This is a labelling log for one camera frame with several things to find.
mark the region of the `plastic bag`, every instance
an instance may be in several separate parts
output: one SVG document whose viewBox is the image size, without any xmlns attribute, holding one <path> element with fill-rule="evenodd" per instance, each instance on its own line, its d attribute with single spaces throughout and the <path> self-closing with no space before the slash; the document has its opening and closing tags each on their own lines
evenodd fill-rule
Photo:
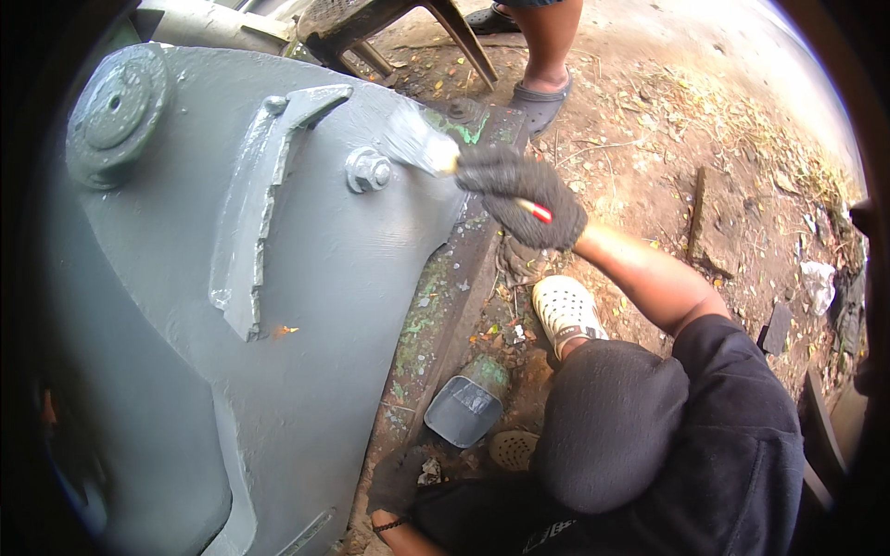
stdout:
<svg viewBox="0 0 890 556">
<path fill-rule="evenodd" d="M 834 300 L 835 268 L 824 262 L 807 261 L 800 263 L 801 281 L 813 302 L 816 316 L 825 314 Z"/>
</svg>

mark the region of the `metal chair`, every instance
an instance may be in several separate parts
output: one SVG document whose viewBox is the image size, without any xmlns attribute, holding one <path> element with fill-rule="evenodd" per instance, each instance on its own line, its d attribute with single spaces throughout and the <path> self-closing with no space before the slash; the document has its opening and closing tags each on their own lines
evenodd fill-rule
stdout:
<svg viewBox="0 0 890 556">
<path fill-rule="evenodd" d="M 328 68 L 361 77 L 344 57 L 352 51 L 384 77 L 392 65 L 365 39 L 391 25 L 412 9 L 423 6 L 449 32 L 473 64 L 482 81 L 494 91 L 498 74 L 476 35 L 451 0 L 314 0 L 297 23 L 297 38 Z"/>
</svg>

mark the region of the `wrist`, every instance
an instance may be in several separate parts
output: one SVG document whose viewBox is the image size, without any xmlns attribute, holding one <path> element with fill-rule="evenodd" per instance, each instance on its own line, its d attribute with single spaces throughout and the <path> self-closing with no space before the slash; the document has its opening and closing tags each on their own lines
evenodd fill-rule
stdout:
<svg viewBox="0 0 890 556">
<path fill-rule="evenodd" d="M 399 518 L 398 515 L 387 512 L 386 510 L 375 510 L 371 513 L 371 525 L 381 527 L 393 523 Z"/>
<path fill-rule="evenodd" d="M 581 235 L 578 236 L 578 240 L 575 241 L 575 245 L 571 250 L 577 253 L 579 250 L 586 250 L 587 247 L 594 245 L 596 236 L 599 234 L 599 228 L 600 224 L 588 222 L 587 226 L 581 231 Z"/>
</svg>

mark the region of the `bracelet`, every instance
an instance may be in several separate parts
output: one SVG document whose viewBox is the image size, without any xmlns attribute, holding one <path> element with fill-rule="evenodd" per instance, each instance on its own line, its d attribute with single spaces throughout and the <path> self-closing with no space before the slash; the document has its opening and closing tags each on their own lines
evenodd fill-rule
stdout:
<svg viewBox="0 0 890 556">
<path fill-rule="evenodd" d="M 408 518 L 398 518 L 396 521 L 392 523 L 387 523 L 386 525 L 381 525 L 380 527 L 372 528 L 371 530 L 380 534 L 380 531 L 385 531 L 386 529 L 397 528 L 399 525 L 405 525 L 408 523 Z"/>
</svg>

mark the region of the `gray sandal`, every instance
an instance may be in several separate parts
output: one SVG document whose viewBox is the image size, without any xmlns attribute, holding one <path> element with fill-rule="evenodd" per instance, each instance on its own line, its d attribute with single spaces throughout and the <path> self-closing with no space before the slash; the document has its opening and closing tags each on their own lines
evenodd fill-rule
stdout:
<svg viewBox="0 0 890 556">
<path fill-rule="evenodd" d="M 535 139 L 554 122 L 570 92 L 571 72 L 569 72 L 569 83 L 556 93 L 532 91 L 523 87 L 520 81 L 514 86 L 513 98 L 507 107 L 525 112 L 525 126 L 529 130 L 529 138 Z"/>
<path fill-rule="evenodd" d="M 483 10 L 468 13 L 464 19 L 477 36 L 521 32 L 513 18 L 499 12 L 494 4 Z"/>
</svg>

